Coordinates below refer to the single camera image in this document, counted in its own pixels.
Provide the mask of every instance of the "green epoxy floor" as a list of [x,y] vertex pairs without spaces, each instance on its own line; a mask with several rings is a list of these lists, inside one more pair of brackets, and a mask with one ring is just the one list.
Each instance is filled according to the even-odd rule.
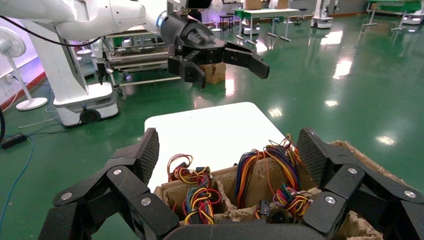
[[[37,238],[53,196],[101,169],[115,149],[134,144],[143,135],[146,119],[240,102],[256,104],[282,133],[292,133],[295,139],[301,128],[312,127],[324,141],[349,141],[424,192],[424,33],[421,29],[393,33],[390,29],[397,19],[376,17],[379,25],[369,26],[358,41],[365,17],[336,18],[331,30],[316,33],[308,25],[290,25],[290,43],[271,40],[266,35],[269,25],[262,24],[262,44],[257,47],[270,65],[268,79],[228,66],[226,82],[208,84],[204,90],[181,81],[128,86],[124,95],[117,96],[117,117],[68,133],[35,137],[32,162],[13,191],[1,239]],[[284,26],[277,30],[282,34]],[[225,33],[224,38],[238,42],[235,33]],[[168,76],[165,71],[151,71],[134,74],[129,81]],[[49,87],[41,86],[33,96],[48,92]],[[43,121],[47,115],[44,108],[10,109],[5,113],[7,133],[27,134],[53,124],[18,128]],[[54,126],[47,131],[60,129]],[[30,141],[0,150],[1,208],[30,151]],[[136,237],[114,215],[93,239]]]

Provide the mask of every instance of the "cardboard box on table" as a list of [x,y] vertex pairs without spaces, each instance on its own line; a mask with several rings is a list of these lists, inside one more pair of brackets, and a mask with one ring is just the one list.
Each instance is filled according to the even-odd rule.
[[[399,183],[407,185],[403,180],[397,178],[383,167],[369,159],[359,150],[354,148],[346,141],[335,141],[331,144],[349,149],[354,155],[371,170],[391,178]],[[213,206],[214,220],[231,220],[233,222],[251,221],[255,219],[254,212],[260,200],[272,202],[273,194],[269,188],[268,175],[265,161],[268,164],[269,179],[272,189],[277,189],[282,183],[288,183],[288,180],[281,169],[281,166],[271,158],[258,160],[253,168],[249,186],[246,192],[245,208],[237,209],[235,200],[236,172],[237,166],[222,170],[213,171],[212,188],[221,194],[221,202]],[[299,166],[300,186],[302,191],[307,191],[312,195],[320,192],[312,182],[306,169]],[[175,213],[180,219],[180,225],[183,225],[184,215],[182,204],[190,188],[196,187],[195,184],[186,184],[182,181],[173,181],[164,183],[156,187],[154,193],[159,196],[163,202],[172,208],[176,203]],[[275,203],[271,203],[271,216],[282,210]],[[376,231],[365,219],[358,216],[357,213],[350,211],[333,240],[383,240],[383,235]]]
[[244,0],[244,10],[259,10],[262,9],[261,0]]
[[223,62],[200,65],[199,68],[206,74],[207,83],[217,84],[225,80],[227,66]]

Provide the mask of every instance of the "power adapter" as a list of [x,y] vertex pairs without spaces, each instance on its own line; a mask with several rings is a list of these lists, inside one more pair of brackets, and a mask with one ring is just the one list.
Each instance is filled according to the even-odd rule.
[[22,132],[18,132],[15,135],[5,137],[0,145],[3,149],[8,149],[24,142],[25,140],[27,140],[27,136],[25,136]]

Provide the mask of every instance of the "stool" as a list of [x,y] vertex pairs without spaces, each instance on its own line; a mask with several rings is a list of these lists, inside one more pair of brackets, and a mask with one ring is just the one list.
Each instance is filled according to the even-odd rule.
[[[229,30],[231,30],[231,32],[233,32],[233,25],[234,25],[233,17],[234,17],[234,15],[219,16],[220,24],[221,24],[220,28],[221,28],[222,32],[227,30],[227,29],[229,29]],[[228,19],[228,26],[225,26],[224,23],[227,23],[227,22],[225,22],[225,20],[227,20],[227,19]]]
[[297,22],[299,23],[300,20],[302,20],[302,22],[307,22],[308,19],[304,16],[304,13],[307,11],[307,8],[299,8],[299,11],[301,11],[300,16],[297,17]]

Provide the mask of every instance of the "cardboard tray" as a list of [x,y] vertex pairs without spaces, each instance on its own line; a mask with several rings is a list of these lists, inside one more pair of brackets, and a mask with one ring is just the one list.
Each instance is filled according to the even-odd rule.
[[[349,149],[354,155],[363,162],[371,170],[391,178],[399,183],[407,185],[403,180],[391,174],[383,167],[369,159],[366,155],[350,145],[347,141],[335,141],[331,144]],[[235,203],[235,180],[237,166],[217,170],[211,173],[212,188],[221,194],[221,202],[213,206],[214,220],[231,220],[234,222],[251,221],[255,219],[254,211],[260,200],[268,200],[272,202],[273,194],[268,184],[268,174],[266,163],[268,164],[269,179],[272,189],[277,189],[282,183],[288,180],[284,175],[281,167],[273,159],[266,158],[258,160],[252,171],[252,176],[246,193],[246,208],[237,209]],[[312,196],[321,191],[316,188],[312,182],[308,172],[304,167],[299,166],[300,186],[301,190],[310,193]],[[159,196],[163,202],[172,208],[175,203],[175,213],[180,219],[180,225],[184,224],[184,215],[182,211],[182,203],[186,197],[189,188],[196,187],[195,184],[190,185],[182,181],[173,181],[164,183],[156,187],[154,193]],[[275,203],[270,205],[271,216],[281,210]],[[376,231],[365,219],[358,216],[357,213],[350,211],[341,225],[333,240],[383,240],[383,235]]]

